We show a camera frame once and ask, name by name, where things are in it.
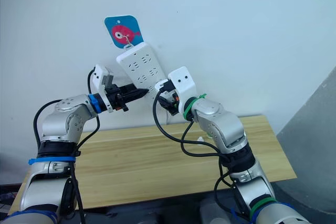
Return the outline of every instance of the blue ring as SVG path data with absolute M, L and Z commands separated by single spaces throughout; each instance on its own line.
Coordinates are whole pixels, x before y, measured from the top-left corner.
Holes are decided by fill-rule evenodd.
M 33 163 L 37 162 L 48 162 L 48 161 L 71 161 L 75 162 L 76 158 L 75 157 L 38 157 L 38 158 L 31 158 L 28 161 L 29 165 L 32 165 Z
M 89 94 L 89 98 L 90 98 L 90 101 L 91 101 L 91 104 L 95 107 L 97 113 L 101 113 L 101 109 L 100 109 L 100 106 L 99 106 L 99 102 L 98 100 L 95 98 L 95 96 L 93 94 Z
M 54 224 L 57 224 L 57 214 L 55 212 L 52 211 L 41 211 L 41 210 L 26 210 L 26 211 L 17 211 L 12 213 L 10 216 L 8 216 L 6 219 L 10 218 L 10 217 L 14 217 L 17 215 L 24 215 L 24 214 L 41 214 L 41 215 L 45 215 L 47 217 L 49 217 Z

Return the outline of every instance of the electrical outlet socket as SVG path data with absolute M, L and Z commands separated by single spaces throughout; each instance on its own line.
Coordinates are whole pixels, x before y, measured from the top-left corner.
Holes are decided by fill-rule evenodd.
M 119 55 L 116 60 L 137 88 L 149 90 L 145 98 L 150 105 L 153 104 L 157 94 L 155 84 L 166 79 L 166 76 L 151 46 L 142 42 Z

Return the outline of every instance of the floor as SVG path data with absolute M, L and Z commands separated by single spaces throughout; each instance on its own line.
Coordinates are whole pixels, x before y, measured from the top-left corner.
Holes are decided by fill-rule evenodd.
M 299 213 L 305 216 L 311 223 L 336 223 L 336 216 L 325 212 L 317 211 L 306 207 L 297 200 L 294 200 L 286 194 L 279 186 L 272 183 L 277 199 L 289 203 Z M 233 196 L 230 190 L 222 190 L 219 192 L 221 202 L 227 206 L 234 206 Z M 193 195 L 185 195 L 173 197 L 169 199 L 159 199 L 137 204 L 128 204 L 117 207 L 102 209 L 106 214 L 89 212 L 86 215 L 87 224 L 201 224 L 199 206 L 202 200 L 212 200 L 213 193 L 201 193 Z M 229 214 L 232 224 L 246 223 L 242 220 L 237 221 Z M 78 214 L 72 220 L 62 220 L 61 224 L 78 224 Z

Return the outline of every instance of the fish logo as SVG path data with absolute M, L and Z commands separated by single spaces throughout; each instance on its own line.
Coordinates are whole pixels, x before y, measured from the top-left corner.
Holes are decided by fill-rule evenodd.
M 140 27 L 133 16 L 107 17 L 104 22 L 116 47 L 128 49 L 143 42 Z
M 124 45 L 131 44 L 135 36 L 141 36 L 140 32 L 133 32 L 130 28 L 122 25 L 112 27 L 112 36 L 114 39 Z

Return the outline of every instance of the small white object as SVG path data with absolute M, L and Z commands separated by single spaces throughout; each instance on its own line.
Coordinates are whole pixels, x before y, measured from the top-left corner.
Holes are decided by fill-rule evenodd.
M 109 69 L 107 69 L 104 66 L 101 66 L 101 65 L 97 64 L 96 67 L 94 68 L 94 73 L 93 73 L 93 77 L 92 77 L 93 85 L 96 88 L 96 90 L 98 91 L 98 93 L 100 94 L 100 96 L 101 96 L 103 102 L 105 103 L 105 106 L 106 106 L 109 113 L 113 112 L 113 108 L 111 106 L 111 103 L 110 103 L 109 99 L 106 96 L 105 85 L 108 84 L 106 82 L 109 78 L 111 78 L 111 76 L 112 76 L 112 74 L 111 74 L 111 71 Z
M 165 82 L 167 82 L 167 81 L 168 81 L 168 79 L 164 79 L 164 80 L 158 81 L 158 82 L 155 84 L 154 87 L 155 87 L 157 93 L 159 92 L 160 88 L 162 88 L 163 84 L 164 84 Z
M 202 138 L 201 136 L 197 139 L 197 141 L 199 142 L 204 142 L 204 138 Z
M 166 79 L 152 48 L 145 42 L 128 49 L 117 57 L 123 68 L 138 89 L 149 89 L 145 98 L 153 104 L 157 94 L 155 84 Z
M 170 79 L 174 86 L 175 91 L 180 100 L 178 107 L 179 112 L 183 115 L 184 104 L 191 97 L 197 97 L 196 85 L 193 78 L 191 77 L 188 69 L 186 67 L 180 67 L 168 74 L 168 79 Z

